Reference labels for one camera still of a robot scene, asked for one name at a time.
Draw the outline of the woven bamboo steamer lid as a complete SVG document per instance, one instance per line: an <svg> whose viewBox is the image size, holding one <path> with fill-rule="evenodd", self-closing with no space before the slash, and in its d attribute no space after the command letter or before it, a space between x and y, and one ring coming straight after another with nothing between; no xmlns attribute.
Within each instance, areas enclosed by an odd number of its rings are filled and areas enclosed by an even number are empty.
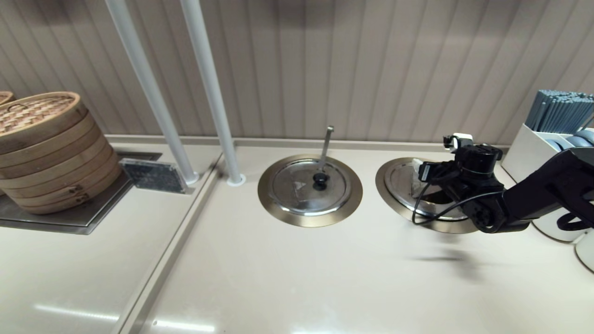
<svg viewBox="0 0 594 334"><path fill-rule="evenodd" d="M90 114L74 92L43 93L0 105L0 154L51 139Z"/></svg>

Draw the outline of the white cutlery holder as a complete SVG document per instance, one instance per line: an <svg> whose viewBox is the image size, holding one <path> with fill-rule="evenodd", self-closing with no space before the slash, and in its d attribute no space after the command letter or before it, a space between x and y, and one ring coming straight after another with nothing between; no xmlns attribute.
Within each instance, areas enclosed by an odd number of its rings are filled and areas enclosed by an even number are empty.
<svg viewBox="0 0 594 334"><path fill-rule="evenodd" d="M558 154L546 139L568 142L567 137L557 133L535 132L522 125L503 159L502 167L513 180L520 182Z"/></svg>

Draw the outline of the white ceramic jar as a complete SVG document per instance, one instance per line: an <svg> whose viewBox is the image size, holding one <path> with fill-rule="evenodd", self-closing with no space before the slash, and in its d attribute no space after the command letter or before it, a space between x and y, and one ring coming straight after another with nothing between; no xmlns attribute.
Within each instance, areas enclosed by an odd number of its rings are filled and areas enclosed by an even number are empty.
<svg viewBox="0 0 594 334"><path fill-rule="evenodd" d="M594 273L594 230L588 230L575 243L575 254L581 264Z"/></svg>
<svg viewBox="0 0 594 334"><path fill-rule="evenodd" d="M564 209L564 207L561 207L559 209L556 209L556 211L550 212L540 218L533 220L532 223L544 235L558 241L569 243L578 240L585 233L589 233L590 231L592 231L592 228L579 231L560 230L560 228L558 228L557 226L557 220L568 213L569 211Z"/></svg>

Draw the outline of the grey chopsticks bundle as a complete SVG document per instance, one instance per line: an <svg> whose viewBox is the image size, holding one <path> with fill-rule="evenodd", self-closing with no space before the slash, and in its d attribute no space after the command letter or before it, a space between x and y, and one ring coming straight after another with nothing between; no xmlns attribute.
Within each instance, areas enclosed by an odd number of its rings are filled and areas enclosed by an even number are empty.
<svg viewBox="0 0 594 334"><path fill-rule="evenodd" d="M594 124L594 94L539 90L524 124L535 132L573 135Z"/></svg>

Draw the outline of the white round base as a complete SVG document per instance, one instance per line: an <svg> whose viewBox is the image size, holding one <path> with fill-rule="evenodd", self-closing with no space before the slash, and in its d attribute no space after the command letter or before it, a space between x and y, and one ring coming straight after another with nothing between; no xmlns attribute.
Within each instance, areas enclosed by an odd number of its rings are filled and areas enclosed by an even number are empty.
<svg viewBox="0 0 594 334"><path fill-rule="evenodd" d="M235 152L235 142L229 126L225 104L221 93L216 64L208 38L200 0L180 0L187 24L195 58L200 70L202 84L210 106L213 122L226 163L227 184L238 187L246 182L240 173Z"/></svg>

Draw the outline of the dark acrylic label sign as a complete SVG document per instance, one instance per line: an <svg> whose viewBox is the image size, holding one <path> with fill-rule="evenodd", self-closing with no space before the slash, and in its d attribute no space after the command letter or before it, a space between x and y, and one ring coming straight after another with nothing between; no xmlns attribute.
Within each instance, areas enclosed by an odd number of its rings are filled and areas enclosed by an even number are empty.
<svg viewBox="0 0 594 334"><path fill-rule="evenodd" d="M187 194L187 184L174 163L123 158L119 165L136 188Z"/></svg>

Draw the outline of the white metal pole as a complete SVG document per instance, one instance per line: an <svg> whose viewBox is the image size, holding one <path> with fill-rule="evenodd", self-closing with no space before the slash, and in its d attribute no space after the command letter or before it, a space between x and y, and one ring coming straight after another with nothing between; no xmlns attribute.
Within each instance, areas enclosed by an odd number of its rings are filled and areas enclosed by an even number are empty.
<svg viewBox="0 0 594 334"><path fill-rule="evenodd" d="M122 45L125 48L132 69L136 74L136 78L146 96L151 112L180 169L182 178L187 185L195 184L200 179L199 174L194 171L181 142L169 108L162 95L155 74L151 69L142 41L132 21L127 2L126 0L104 0L104 2L106 3Z"/></svg>

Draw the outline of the recessed steel tray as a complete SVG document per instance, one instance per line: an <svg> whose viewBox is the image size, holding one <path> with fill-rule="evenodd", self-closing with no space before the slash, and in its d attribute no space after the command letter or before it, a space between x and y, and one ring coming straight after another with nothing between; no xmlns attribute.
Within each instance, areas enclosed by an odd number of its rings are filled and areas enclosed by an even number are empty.
<svg viewBox="0 0 594 334"><path fill-rule="evenodd" d="M6 195L0 196L0 227L89 235L132 188L126 173L104 192L76 207L52 214L29 214Z"/></svg>

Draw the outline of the bamboo steamer basket stack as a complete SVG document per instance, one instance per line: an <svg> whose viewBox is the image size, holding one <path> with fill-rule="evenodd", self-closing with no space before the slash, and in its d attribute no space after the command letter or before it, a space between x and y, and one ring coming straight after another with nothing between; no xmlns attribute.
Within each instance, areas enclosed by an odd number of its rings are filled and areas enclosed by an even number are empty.
<svg viewBox="0 0 594 334"><path fill-rule="evenodd" d="M121 172L102 131L82 121L51 139L0 154L0 191L25 212L50 214L97 197Z"/></svg>

